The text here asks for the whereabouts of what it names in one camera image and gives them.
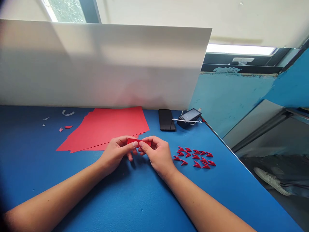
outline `stack of red paper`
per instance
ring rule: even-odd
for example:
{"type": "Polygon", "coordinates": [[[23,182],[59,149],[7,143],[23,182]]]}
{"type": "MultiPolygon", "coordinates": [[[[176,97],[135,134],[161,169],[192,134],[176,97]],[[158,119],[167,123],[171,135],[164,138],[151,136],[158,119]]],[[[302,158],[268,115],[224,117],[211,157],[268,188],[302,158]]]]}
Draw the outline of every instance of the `stack of red paper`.
{"type": "Polygon", "coordinates": [[[146,131],[149,127],[142,107],[94,109],[57,151],[105,150],[112,138],[122,135],[138,138],[146,131]]]}

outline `blue table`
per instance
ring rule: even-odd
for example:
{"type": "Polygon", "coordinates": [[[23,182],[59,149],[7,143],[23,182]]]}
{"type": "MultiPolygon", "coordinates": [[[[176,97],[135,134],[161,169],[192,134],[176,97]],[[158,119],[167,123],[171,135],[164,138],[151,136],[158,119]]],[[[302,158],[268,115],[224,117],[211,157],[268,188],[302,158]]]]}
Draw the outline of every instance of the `blue table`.
{"type": "MultiPolygon", "coordinates": [[[[101,151],[56,151],[90,108],[0,107],[0,177],[4,211],[47,190],[92,164],[101,151]],[[75,111],[72,116],[63,116],[75,111]],[[72,129],[59,132],[63,126],[72,129]]],[[[180,111],[173,111],[177,118],[180,111]]],[[[203,123],[188,130],[162,132],[158,111],[144,110],[150,131],[170,144],[211,152],[216,167],[176,167],[257,231],[302,231],[276,200],[203,123]]],[[[123,159],[55,228],[55,231],[195,231],[172,192],[152,169],[147,156],[123,159]]]]}

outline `black phone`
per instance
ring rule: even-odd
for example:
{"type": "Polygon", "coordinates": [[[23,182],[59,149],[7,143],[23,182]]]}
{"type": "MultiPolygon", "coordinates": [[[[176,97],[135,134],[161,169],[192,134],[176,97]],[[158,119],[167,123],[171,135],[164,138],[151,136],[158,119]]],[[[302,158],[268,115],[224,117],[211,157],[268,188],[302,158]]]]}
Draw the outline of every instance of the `black phone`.
{"type": "Polygon", "coordinates": [[[159,122],[161,131],[176,131],[171,110],[159,110],[159,122]]]}

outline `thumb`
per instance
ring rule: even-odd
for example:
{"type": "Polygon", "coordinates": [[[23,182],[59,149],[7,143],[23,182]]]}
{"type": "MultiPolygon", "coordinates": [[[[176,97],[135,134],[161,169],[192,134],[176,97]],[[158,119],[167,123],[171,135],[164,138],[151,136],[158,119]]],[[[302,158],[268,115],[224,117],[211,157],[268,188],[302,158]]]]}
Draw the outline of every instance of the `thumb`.
{"type": "Polygon", "coordinates": [[[137,145],[138,145],[138,142],[134,141],[134,142],[132,142],[132,143],[129,143],[129,144],[123,146],[123,147],[121,148],[122,153],[123,153],[123,154],[126,154],[126,153],[132,151],[134,148],[137,147],[137,145]]]}
{"type": "Polygon", "coordinates": [[[153,149],[145,142],[140,141],[139,145],[141,146],[142,150],[149,156],[153,152],[153,149]]]}

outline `forearm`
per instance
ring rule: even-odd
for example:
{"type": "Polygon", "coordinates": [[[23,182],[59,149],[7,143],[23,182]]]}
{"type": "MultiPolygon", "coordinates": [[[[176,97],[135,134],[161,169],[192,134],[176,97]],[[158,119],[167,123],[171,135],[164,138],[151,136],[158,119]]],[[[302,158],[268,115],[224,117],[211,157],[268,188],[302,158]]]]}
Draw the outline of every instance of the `forearm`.
{"type": "Polygon", "coordinates": [[[16,206],[5,214],[5,218],[13,231],[52,231],[104,177],[104,168],[94,163],[56,186],[16,206]]]}
{"type": "Polygon", "coordinates": [[[255,231],[179,171],[164,177],[199,232],[255,231]]]}

